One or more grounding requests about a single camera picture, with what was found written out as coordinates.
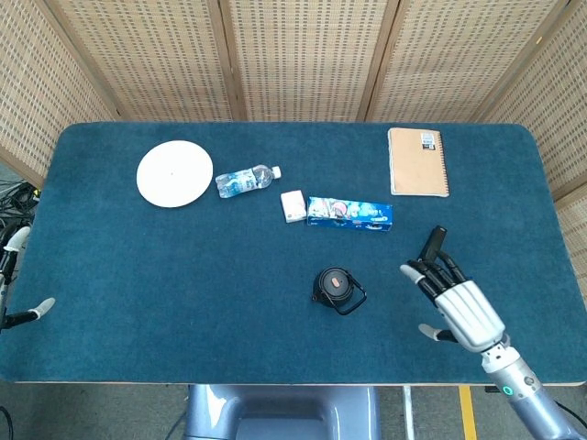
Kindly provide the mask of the left black white-tipped robot hand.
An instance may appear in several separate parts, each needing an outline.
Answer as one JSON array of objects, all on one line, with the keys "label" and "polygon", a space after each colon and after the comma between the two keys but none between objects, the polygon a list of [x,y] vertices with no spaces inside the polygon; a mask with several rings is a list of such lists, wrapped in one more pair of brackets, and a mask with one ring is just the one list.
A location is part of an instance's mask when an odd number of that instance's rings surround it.
[{"label": "left black white-tipped robot hand", "polygon": [[54,298],[49,297],[35,308],[25,312],[7,313],[8,287],[13,281],[18,254],[24,247],[29,234],[30,227],[28,225],[17,223],[10,224],[1,231],[1,330],[39,320],[50,311],[56,302]]}]

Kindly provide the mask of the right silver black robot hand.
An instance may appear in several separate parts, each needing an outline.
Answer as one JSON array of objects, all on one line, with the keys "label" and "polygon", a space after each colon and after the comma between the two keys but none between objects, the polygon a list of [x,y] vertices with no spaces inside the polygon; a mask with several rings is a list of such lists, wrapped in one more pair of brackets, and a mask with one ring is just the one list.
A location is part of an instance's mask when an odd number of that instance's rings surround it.
[{"label": "right silver black robot hand", "polygon": [[400,271],[428,298],[449,326],[447,340],[472,353],[481,353],[502,342],[505,325],[478,285],[444,251],[442,261],[409,260]]}]

